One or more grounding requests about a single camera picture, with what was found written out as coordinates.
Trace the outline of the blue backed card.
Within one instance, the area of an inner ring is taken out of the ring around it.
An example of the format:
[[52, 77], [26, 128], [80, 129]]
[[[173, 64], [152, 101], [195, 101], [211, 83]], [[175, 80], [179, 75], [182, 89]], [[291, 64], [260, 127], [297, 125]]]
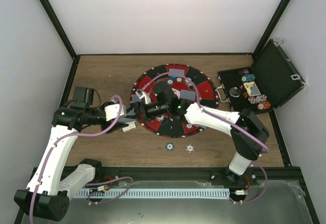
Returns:
[[184, 77], [185, 71], [183, 69], [169, 69], [168, 76], [172, 79], [176, 79], [178, 77]]
[[133, 104], [136, 102], [141, 102], [141, 99], [138, 97], [138, 95], [132, 94], [130, 103]]

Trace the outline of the blue backed card top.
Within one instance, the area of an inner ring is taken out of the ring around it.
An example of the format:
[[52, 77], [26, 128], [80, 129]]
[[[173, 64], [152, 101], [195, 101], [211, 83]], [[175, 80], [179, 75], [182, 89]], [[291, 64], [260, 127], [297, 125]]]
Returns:
[[184, 77], [185, 71], [183, 69], [169, 69], [168, 76], [172, 79], [176, 79], [178, 77]]

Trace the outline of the king of hearts card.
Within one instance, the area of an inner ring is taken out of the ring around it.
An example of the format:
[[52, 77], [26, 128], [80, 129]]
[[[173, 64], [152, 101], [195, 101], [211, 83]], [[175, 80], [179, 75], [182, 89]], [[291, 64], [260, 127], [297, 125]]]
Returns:
[[177, 97], [180, 97], [180, 91], [179, 91], [179, 90], [174, 89], [174, 88], [172, 88], [172, 90], [173, 90], [174, 94], [175, 94]]

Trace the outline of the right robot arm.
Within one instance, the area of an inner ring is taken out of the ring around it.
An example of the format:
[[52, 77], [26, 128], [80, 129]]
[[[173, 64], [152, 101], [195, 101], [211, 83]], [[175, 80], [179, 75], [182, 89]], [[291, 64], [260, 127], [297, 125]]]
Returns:
[[151, 93], [135, 90], [131, 95], [130, 107], [139, 121], [149, 122], [163, 115], [174, 121], [182, 121], [198, 127], [208, 127], [229, 135], [236, 152], [228, 165], [226, 178], [233, 185], [245, 177], [245, 171], [261, 154], [268, 153], [266, 141], [269, 131], [254, 112], [223, 111], [198, 102], [198, 93], [174, 89], [164, 82], [158, 82]]

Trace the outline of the white chip stack mat top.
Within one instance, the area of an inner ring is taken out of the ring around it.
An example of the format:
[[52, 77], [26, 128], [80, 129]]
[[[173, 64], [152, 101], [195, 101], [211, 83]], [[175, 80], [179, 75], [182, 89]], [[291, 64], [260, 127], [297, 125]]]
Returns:
[[188, 77], [184, 79], [184, 82], [188, 87], [191, 87], [193, 85], [192, 80]]

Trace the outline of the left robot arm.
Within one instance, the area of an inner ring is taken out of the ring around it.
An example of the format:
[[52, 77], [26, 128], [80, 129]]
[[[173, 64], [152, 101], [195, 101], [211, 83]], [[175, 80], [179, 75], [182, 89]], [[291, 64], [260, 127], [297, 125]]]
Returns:
[[16, 191], [15, 203], [29, 216], [61, 221], [70, 200], [88, 184], [99, 185], [104, 179], [102, 163], [84, 159], [67, 177], [62, 173], [68, 155], [79, 137], [97, 137], [121, 128], [118, 120], [127, 109], [120, 96], [93, 107], [95, 90], [77, 87], [73, 98], [60, 106], [53, 115], [50, 138], [39, 166], [26, 189]]

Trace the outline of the blue backed card deck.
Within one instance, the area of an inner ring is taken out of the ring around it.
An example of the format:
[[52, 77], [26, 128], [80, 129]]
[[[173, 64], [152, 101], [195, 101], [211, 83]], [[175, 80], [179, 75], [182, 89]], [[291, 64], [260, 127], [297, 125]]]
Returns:
[[128, 124], [128, 123], [132, 123], [132, 122], [135, 122], [135, 121], [136, 121], [136, 119], [124, 117], [124, 118], [119, 118], [117, 122], [118, 123], [123, 123], [123, 124]]

